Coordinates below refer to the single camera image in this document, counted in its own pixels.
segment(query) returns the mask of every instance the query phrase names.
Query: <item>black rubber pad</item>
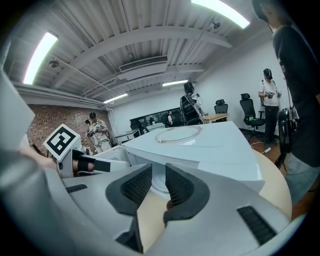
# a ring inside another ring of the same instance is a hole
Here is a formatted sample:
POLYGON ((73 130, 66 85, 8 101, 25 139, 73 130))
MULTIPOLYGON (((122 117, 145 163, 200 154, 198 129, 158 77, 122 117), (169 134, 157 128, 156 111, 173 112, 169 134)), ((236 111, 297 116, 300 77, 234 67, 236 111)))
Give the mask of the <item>black rubber pad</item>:
POLYGON ((151 187, 151 180, 152 165, 146 164, 110 183, 106 198, 118 213, 135 216, 151 187))
POLYGON ((87 185, 79 184, 79 185, 75 185, 75 186, 68 186, 65 189, 70 194, 72 192, 76 192, 76 191, 79 191, 79 190, 84 190, 86 188, 87 188, 87 185))
POLYGON ((277 235, 277 233, 267 222, 265 222, 265 220, 252 206, 239 208, 237 209, 237 212, 240 214, 260 245, 265 244, 277 235))
POLYGON ((145 199, 151 187, 152 165, 146 164, 142 168, 123 176, 110 183, 106 188, 106 198, 119 214, 133 216, 128 232, 122 233, 116 241, 143 253, 137 210, 145 199))
POLYGON ((210 197, 210 190, 204 181, 170 163, 165 165, 165 185, 173 206, 163 215, 165 224, 193 218, 210 197))

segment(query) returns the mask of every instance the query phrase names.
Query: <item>white wall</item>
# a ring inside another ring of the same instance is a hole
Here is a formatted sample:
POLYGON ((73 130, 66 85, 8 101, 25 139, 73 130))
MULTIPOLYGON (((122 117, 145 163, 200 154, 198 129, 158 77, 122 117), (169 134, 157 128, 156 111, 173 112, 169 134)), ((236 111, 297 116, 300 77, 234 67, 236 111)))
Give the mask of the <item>white wall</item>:
POLYGON ((239 128, 248 128, 240 100, 243 93, 249 93, 254 103, 256 116, 261 110, 258 90, 264 78, 263 70, 272 71, 273 80, 282 91, 280 109, 289 107, 286 81, 272 46, 269 31, 259 33, 247 42, 229 52, 210 69, 210 74, 199 78, 197 92, 203 100, 204 112, 214 114, 216 100, 224 99, 228 104, 229 120, 239 128))
POLYGON ((156 95, 145 94, 144 98, 114 107, 112 117, 116 125, 117 134, 131 130, 130 119, 179 108, 180 98, 184 93, 181 88, 156 95))

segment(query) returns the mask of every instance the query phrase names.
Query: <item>brick wall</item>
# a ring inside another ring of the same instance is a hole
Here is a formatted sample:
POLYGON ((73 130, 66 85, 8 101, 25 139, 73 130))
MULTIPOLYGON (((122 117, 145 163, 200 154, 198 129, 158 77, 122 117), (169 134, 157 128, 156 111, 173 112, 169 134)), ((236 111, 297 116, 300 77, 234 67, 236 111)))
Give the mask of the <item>brick wall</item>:
POLYGON ((112 128, 109 122, 108 112, 103 110, 54 106, 54 105, 28 105, 34 112, 35 117, 27 131, 30 146, 34 143, 42 153, 47 154, 43 145, 46 138, 61 124, 65 124, 81 136, 83 147, 90 147, 95 154, 93 144, 86 137, 88 126, 85 120, 89 119, 89 113, 95 112, 98 119, 103 120, 113 137, 112 128))

